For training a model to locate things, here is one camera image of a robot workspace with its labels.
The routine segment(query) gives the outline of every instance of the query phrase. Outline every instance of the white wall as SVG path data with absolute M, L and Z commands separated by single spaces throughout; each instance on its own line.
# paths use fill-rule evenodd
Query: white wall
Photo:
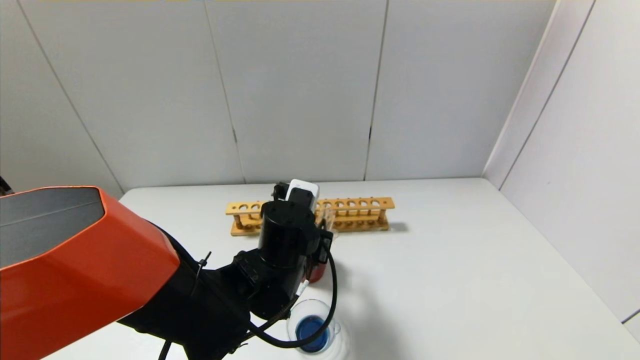
M 16 191 L 122 189 L 65 96 L 15 1 L 0 1 L 0 174 Z
M 125 191 L 241 183 L 201 1 L 21 1 Z
M 124 191 L 365 173 L 477 176 L 552 8 L 483 0 L 20 3 L 26 17 L 17 16 L 33 33 L 16 41 L 31 43 L 29 60 L 48 75 L 3 67 L 13 79 L 3 92 L 16 97 L 2 112 L 5 133 L 34 142 L 23 151 L 3 141 L 3 159 L 14 161 L 3 177 L 18 189 L 115 177 Z M 22 63 L 20 52 L 0 46 L 3 61 Z M 61 100 L 18 108 L 26 86 Z M 62 134 L 21 120 L 37 108 L 70 113 L 55 116 L 67 119 L 56 125 Z M 84 135 L 70 136 L 78 130 Z M 50 154 L 36 149 L 44 140 L 31 140 L 39 131 Z M 89 157 L 102 155 L 96 166 L 113 175 L 56 177 L 58 161 L 48 156 L 67 152 L 86 158 L 67 158 L 85 172 L 96 163 Z
M 362 180 L 385 0 L 207 9 L 246 180 Z
M 502 187 L 620 320 L 640 308 L 639 14 L 595 3 Z
M 640 342 L 640 315 L 635 315 L 625 323 L 625 327 Z
M 558 0 L 483 177 L 501 188 L 569 59 L 595 0 Z
M 553 5 L 391 0 L 367 179 L 480 176 Z

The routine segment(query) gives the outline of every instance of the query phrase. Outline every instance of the glass cup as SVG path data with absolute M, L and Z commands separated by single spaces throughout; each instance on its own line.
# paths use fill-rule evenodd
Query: glass cup
M 287 334 L 290 340 L 302 340 L 315 333 L 329 314 L 329 306 L 320 300 L 304 300 L 291 309 L 287 319 Z M 318 339 L 296 350 L 306 355 L 321 354 L 331 347 L 336 335 L 340 333 L 340 324 L 335 317 Z

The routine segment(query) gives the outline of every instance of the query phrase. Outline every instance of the white table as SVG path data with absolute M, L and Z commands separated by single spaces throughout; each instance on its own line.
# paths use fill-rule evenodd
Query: white table
M 229 235 L 232 201 L 272 185 L 129 191 L 122 203 L 161 226 L 209 268 L 256 238 Z M 483 179 L 321 184 L 321 197 L 391 196 L 392 230 L 342 234 L 337 316 L 350 359 L 638 360 L 640 344 L 556 250 Z M 330 276 L 303 295 L 330 301 Z M 270 331 L 286 340 L 284 324 Z M 111 324 L 49 359 L 157 359 L 160 339 Z M 169 359 L 185 359 L 174 345 Z M 253 339 L 225 359 L 300 359 Z

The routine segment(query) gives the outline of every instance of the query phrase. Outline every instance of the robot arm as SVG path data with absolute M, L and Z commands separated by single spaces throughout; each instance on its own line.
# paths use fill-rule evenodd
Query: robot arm
M 258 248 L 204 270 L 99 188 L 0 197 L 0 358 L 38 359 L 114 321 L 182 345 L 189 360 L 221 359 L 251 334 L 268 340 L 264 329 L 288 315 L 310 266 L 330 258 L 316 199 L 314 184 L 276 185 Z M 250 313 L 267 324 L 256 328 Z

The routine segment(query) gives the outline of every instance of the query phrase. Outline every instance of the wall seam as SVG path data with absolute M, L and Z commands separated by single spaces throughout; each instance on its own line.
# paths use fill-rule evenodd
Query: wall seam
M 367 169 L 369 168 L 369 153 L 371 152 L 371 135 L 373 133 L 373 119 L 376 114 L 376 100 L 378 99 L 378 85 L 380 83 L 380 69 L 382 68 L 382 50 L 385 46 L 385 34 L 387 32 L 387 17 L 389 15 L 389 0 L 385 5 L 385 19 L 382 23 L 382 36 L 380 39 L 380 55 L 378 56 L 378 71 L 376 73 L 376 87 L 373 91 L 373 105 L 371 107 L 371 122 L 369 123 L 369 141 L 367 142 L 367 157 L 364 162 L 364 174 L 362 180 L 367 180 Z
M 53 73 L 53 76 L 56 78 L 56 81 L 58 82 L 58 86 L 60 86 L 60 89 L 62 89 L 63 94 L 65 94 L 65 97 L 67 98 L 67 101 L 69 102 L 69 105 L 71 105 L 71 108 L 73 109 L 74 113 L 76 114 L 76 117 L 77 117 L 78 121 L 80 121 L 80 124 L 82 125 L 84 131 L 86 132 L 87 136 L 89 136 L 89 139 L 91 140 L 91 143 L 93 144 L 93 146 L 95 147 L 95 150 L 98 152 L 98 155 L 100 156 L 100 158 L 104 162 L 104 165 L 107 167 L 107 170 L 111 174 L 111 177 L 113 177 L 113 180 L 116 182 L 116 185 L 118 185 L 118 188 L 124 194 L 125 191 L 122 188 L 122 185 L 120 184 L 120 181 L 118 180 L 118 178 L 116 177 L 115 173 L 113 172 L 113 170 L 109 166 L 109 163 L 107 162 L 107 159 L 105 159 L 104 155 L 102 154 L 102 151 L 100 151 L 100 148 L 98 147 L 98 144 L 95 143 L 95 140 L 93 139 L 93 136 L 91 135 L 91 133 L 87 129 L 86 124 L 84 123 L 84 121 L 82 120 L 82 117 L 80 116 L 80 113 L 78 113 L 78 110 L 76 109 L 76 106 L 71 101 L 71 97 L 69 97 L 69 94 L 67 93 L 67 90 L 62 85 L 62 81 L 60 81 L 60 77 L 58 76 L 58 73 L 54 69 L 53 64 L 51 63 L 51 61 L 49 60 L 49 57 L 48 57 L 47 53 L 44 51 L 44 47 L 42 46 L 42 43 L 40 42 L 40 39 L 38 38 L 38 35 L 36 34 L 36 31 L 33 29 L 33 26 L 31 25 L 31 21 L 29 20 L 29 17 L 27 16 L 27 13 L 24 11 L 24 8 L 22 7 L 21 1 L 20 0 L 16 0 L 16 3 L 18 4 L 18 7 L 20 8 L 20 12 L 22 13 L 22 16 L 24 17 L 24 20 L 27 22 L 27 26 L 29 26 L 29 30 L 30 30 L 31 34 L 33 35 L 33 38 L 36 40 L 36 43 L 38 44 L 38 47 L 40 48 L 40 52 L 42 53 L 42 56 L 44 56 L 44 59 L 47 62 L 47 65 L 49 66 L 49 69 Z
M 564 74 L 564 70 L 566 69 L 566 66 L 569 64 L 569 61 L 571 60 L 571 57 L 573 56 L 573 51 L 575 50 L 575 47 L 577 46 L 578 41 L 580 40 L 580 37 L 582 36 L 582 32 L 584 31 L 584 27 L 586 26 L 587 22 L 589 21 L 589 17 L 591 16 L 591 11 L 593 10 L 593 7 L 594 7 L 595 3 L 596 3 L 596 0 L 593 0 L 593 2 L 591 3 L 591 7 L 589 8 L 589 11 L 587 13 L 587 16 L 585 17 L 584 22 L 582 23 L 582 27 L 580 28 L 580 31 L 578 32 L 578 37 L 575 39 L 575 42 L 573 43 L 573 46 L 571 47 L 571 51 L 569 52 L 569 55 L 567 56 L 566 61 L 564 62 L 563 66 L 562 66 L 562 70 L 560 70 L 560 74 L 558 75 L 558 77 L 556 79 L 556 82 L 554 83 L 554 86 L 551 88 L 551 92 L 547 96 L 547 100 L 545 100 L 545 104 L 542 106 L 542 109 L 540 110 L 540 113 L 538 114 L 538 117 L 536 118 L 536 121 L 533 123 L 533 126 L 531 127 L 531 130 L 529 131 L 529 134 L 527 134 L 527 138 L 522 143 L 522 146 L 520 147 L 520 150 L 518 151 L 518 154 L 516 155 L 516 158 L 513 160 L 513 163 L 511 164 L 511 167 L 509 167 L 509 171 L 507 172 L 507 175 L 502 180 L 502 183 L 498 187 L 498 190 L 502 190 L 502 187 L 504 186 L 504 184 L 506 184 L 507 180 L 509 179 L 509 175 L 511 175 L 511 171 L 513 170 L 513 167 L 516 165 L 516 163 L 518 163 L 518 159 L 520 158 L 520 155 L 522 154 L 522 151 L 527 146 L 527 142 L 529 141 L 529 139 L 531 137 L 531 134 L 533 134 L 533 131 L 536 129 L 536 126 L 538 125 L 538 122 L 540 121 L 540 118 L 542 117 L 542 114 L 545 112 L 545 109 L 547 109 L 547 105 L 549 104 L 549 100 L 551 100 L 551 97 L 553 96 L 554 92 L 556 91 L 558 83 L 560 82 L 560 79 L 562 78 L 562 75 Z
M 242 178 L 246 184 L 246 176 L 244 174 L 244 167 L 242 165 L 242 158 L 240 157 L 240 146 L 238 145 L 238 138 L 236 135 L 236 129 L 234 127 L 234 121 L 231 116 L 231 107 L 229 106 L 229 99 L 227 97 L 227 88 L 225 87 L 225 78 L 222 76 L 222 68 L 220 67 L 220 60 L 218 59 L 218 49 L 216 48 L 216 41 L 213 37 L 213 26 L 211 26 L 211 19 L 209 18 L 209 12 L 207 11 L 207 3 L 202 2 L 205 16 L 207 17 L 207 26 L 209 27 L 209 36 L 211 37 L 211 45 L 213 46 L 213 56 L 216 59 L 216 65 L 218 66 L 218 74 L 220 75 L 220 83 L 222 83 L 222 92 L 225 94 L 225 104 L 227 105 L 227 113 L 229 115 L 229 124 L 231 124 L 231 132 L 236 142 L 236 153 L 238 155 L 238 162 L 240 163 L 240 171 L 242 172 Z

